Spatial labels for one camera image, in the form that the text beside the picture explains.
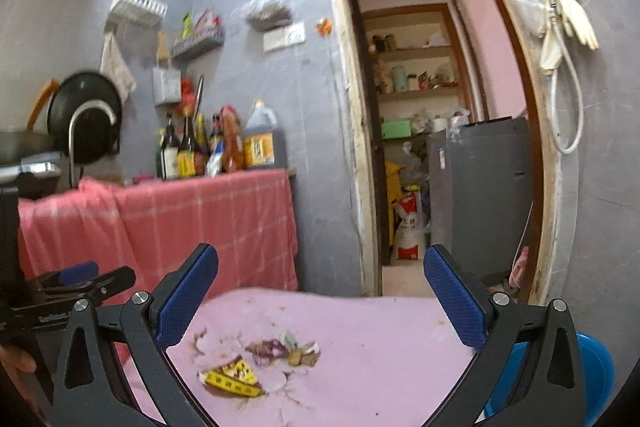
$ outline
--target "blue bucket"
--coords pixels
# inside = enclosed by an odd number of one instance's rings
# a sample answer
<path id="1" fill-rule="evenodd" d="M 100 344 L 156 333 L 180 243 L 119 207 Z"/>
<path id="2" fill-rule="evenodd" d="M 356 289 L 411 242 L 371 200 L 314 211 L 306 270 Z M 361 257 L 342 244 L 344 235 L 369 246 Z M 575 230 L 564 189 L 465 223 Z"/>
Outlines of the blue bucket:
<path id="1" fill-rule="evenodd" d="M 584 391 L 586 395 L 585 425 L 591 425 L 609 399 L 613 389 L 613 360 L 607 348 L 593 337 L 578 333 L 578 346 L 582 357 L 582 371 L 584 373 Z M 502 376 L 495 386 L 484 413 L 489 417 L 504 407 L 507 395 L 511 390 L 513 380 L 522 365 L 524 350 L 527 343 L 513 346 L 511 356 L 504 367 Z"/>

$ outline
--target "refrigerator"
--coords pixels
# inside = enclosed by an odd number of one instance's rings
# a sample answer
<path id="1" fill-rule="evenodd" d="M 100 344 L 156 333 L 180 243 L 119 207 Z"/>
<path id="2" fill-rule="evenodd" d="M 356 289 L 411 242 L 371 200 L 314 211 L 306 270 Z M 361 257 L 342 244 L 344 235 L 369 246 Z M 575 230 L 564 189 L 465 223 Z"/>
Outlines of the refrigerator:
<path id="1" fill-rule="evenodd" d="M 532 203 L 525 118 L 446 129 L 428 137 L 431 243 L 489 286 L 509 276 Z"/>

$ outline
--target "plastic bag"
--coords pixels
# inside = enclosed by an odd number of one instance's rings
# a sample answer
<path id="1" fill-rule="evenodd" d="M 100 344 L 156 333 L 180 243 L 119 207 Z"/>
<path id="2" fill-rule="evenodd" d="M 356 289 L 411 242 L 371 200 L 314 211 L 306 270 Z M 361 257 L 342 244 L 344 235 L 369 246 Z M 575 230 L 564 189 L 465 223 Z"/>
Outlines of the plastic bag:
<path id="1" fill-rule="evenodd" d="M 449 120 L 449 129 L 459 129 L 463 125 L 468 125 L 470 114 L 471 111 L 464 107 L 455 107 L 444 112 L 442 116 Z"/>
<path id="2" fill-rule="evenodd" d="M 393 254 L 396 259 L 421 259 L 424 254 L 424 226 L 418 212 L 415 192 L 408 192 L 394 204 L 402 219 L 396 232 Z"/>
<path id="3" fill-rule="evenodd" d="M 280 0 L 250 0 L 242 7 L 245 20 L 260 32 L 291 24 L 291 10 Z"/>
<path id="4" fill-rule="evenodd" d="M 430 75 L 427 89 L 437 89 L 438 87 L 448 86 L 452 84 L 449 68 L 446 65 L 438 66 Z"/>
<path id="5" fill-rule="evenodd" d="M 429 175 L 422 167 L 422 161 L 411 152 L 411 149 L 411 142 L 407 141 L 402 144 L 402 151 L 408 156 L 404 169 L 400 171 L 400 184 L 402 187 L 419 186 L 429 178 Z"/>

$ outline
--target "rubber glove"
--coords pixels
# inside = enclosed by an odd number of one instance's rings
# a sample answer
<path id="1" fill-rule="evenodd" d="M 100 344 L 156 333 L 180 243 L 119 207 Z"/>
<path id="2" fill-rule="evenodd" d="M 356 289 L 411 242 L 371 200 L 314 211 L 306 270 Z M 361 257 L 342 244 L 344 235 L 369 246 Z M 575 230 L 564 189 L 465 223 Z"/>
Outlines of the rubber glove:
<path id="1" fill-rule="evenodd" d="M 577 0 L 558 0 L 558 4 L 561 6 L 564 32 L 570 37 L 575 36 L 580 44 L 588 46 L 590 50 L 597 50 L 598 39 L 589 22 L 587 12 L 580 3 Z"/>

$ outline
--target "wok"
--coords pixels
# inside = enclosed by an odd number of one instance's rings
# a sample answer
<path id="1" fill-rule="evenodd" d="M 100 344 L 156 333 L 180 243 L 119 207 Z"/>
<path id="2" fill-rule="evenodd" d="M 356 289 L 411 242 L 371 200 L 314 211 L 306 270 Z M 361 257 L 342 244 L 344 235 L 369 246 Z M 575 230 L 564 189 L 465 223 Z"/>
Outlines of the wok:
<path id="1" fill-rule="evenodd" d="M 107 114 L 91 108 L 78 117 L 74 133 L 74 163 L 88 165 L 118 152 L 122 126 L 122 101 L 113 83 L 97 71 L 79 71 L 66 78 L 51 99 L 47 129 L 55 150 L 69 154 L 69 126 L 73 113 L 90 100 L 106 102 L 116 115 L 111 125 Z"/>

